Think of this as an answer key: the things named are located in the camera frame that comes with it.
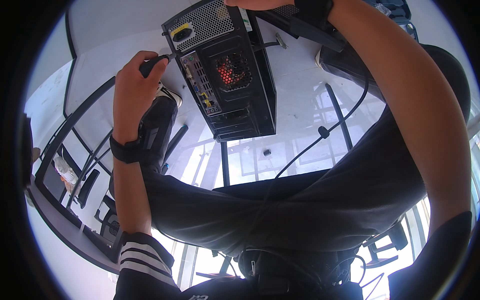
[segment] screwdriver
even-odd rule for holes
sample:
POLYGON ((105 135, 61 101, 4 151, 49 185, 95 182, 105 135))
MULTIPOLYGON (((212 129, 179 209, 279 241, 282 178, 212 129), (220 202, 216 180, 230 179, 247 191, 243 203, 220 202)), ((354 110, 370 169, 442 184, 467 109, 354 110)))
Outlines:
POLYGON ((157 62, 161 61, 162 59, 168 59, 168 62, 170 63, 170 61, 172 59, 176 58, 176 57, 177 57, 177 54, 175 54, 175 53, 165 54, 165 55, 161 55, 159 57, 155 57, 154 59, 151 59, 149 61, 144 62, 140 66, 140 73, 142 73, 144 78, 147 78, 148 75, 150 74, 150 72, 152 71, 153 66, 155 66, 157 62))

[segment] striped sleeve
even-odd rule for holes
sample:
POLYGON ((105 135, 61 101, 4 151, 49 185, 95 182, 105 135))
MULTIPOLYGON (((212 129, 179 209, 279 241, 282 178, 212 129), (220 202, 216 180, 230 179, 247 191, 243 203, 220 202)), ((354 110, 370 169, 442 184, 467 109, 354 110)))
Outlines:
POLYGON ((123 233, 116 300, 175 299, 180 290, 172 278, 173 257, 144 233, 123 233))

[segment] hand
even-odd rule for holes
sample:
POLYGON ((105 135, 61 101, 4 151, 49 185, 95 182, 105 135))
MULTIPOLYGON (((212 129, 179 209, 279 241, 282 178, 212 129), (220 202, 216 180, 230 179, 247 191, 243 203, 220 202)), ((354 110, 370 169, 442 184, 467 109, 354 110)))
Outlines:
POLYGON ((266 11, 288 4, 295 5, 294 0, 223 0, 223 3, 252 11, 266 11))
POLYGON ((147 78, 142 76, 139 68, 145 60, 157 56, 158 54, 152 51, 139 51, 117 73, 113 97, 113 138, 120 144, 138 138, 138 125, 152 105, 168 59, 159 61, 147 78))

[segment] white stripe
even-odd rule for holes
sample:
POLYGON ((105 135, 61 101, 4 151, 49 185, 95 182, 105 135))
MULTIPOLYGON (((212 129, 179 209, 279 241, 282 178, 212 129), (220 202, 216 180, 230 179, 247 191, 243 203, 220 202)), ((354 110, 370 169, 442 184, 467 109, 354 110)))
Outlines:
POLYGON ((128 242, 125 243, 125 246, 122 247, 121 251, 124 252, 128 248, 137 248, 137 249, 140 249, 140 250, 145 250, 145 251, 150 252, 151 254, 155 255, 156 257, 158 257, 163 262, 160 255, 158 255, 158 253, 155 251, 155 249, 153 249, 153 247, 148 245, 148 244, 139 244, 139 243, 134 242, 134 241, 128 241, 128 242))
POLYGON ((143 262, 146 262, 147 264, 150 264, 150 265, 152 265, 152 266, 154 266, 154 267, 156 267, 156 268, 158 268, 162 271, 165 271, 165 272, 169 273, 170 275, 172 274, 171 271, 170 271, 170 268, 168 268, 164 263, 159 262, 155 258, 152 258, 152 257, 150 257, 150 256, 148 256, 144 253, 133 251, 133 250, 126 251, 120 256, 120 261, 122 261, 126 258, 139 259, 143 262))
POLYGON ((154 277, 154 278, 156 278, 156 279, 158 279, 162 282, 170 284, 173 287, 177 287, 177 285, 175 284, 175 281, 173 281, 172 278, 170 278, 168 276, 165 276, 160 272, 152 270, 151 268, 149 268, 148 266, 146 266, 144 264, 139 264, 139 263, 135 263, 135 262, 124 262, 120 266, 120 271, 122 271, 123 269, 131 269, 131 270, 134 270, 134 271, 137 271, 137 272, 142 272, 142 273, 148 274, 148 275, 150 275, 150 276, 152 276, 152 277, 154 277))

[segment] white sneaker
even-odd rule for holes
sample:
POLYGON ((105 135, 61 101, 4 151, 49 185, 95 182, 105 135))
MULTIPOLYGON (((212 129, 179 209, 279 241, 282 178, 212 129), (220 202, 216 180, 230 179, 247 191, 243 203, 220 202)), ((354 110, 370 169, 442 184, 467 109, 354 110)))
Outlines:
POLYGON ((180 107, 181 104, 183 103, 183 100, 179 94, 167 89, 166 87, 163 86, 162 82, 159 82, 158 89, 156 90, 155 98, 158 98, 161 96, 165 96, 175 100, 175 102, 177 103, 177 107, 180 107))
POLYGON ((315 64, 317 65, 317 67, 319 67, 320 69, 322 69, 322 65, 320 63, 320 52, 322 51, 322 48, 320 48, 320 50, 318 50, 318 53, 317 55, 315 56, 315 64))

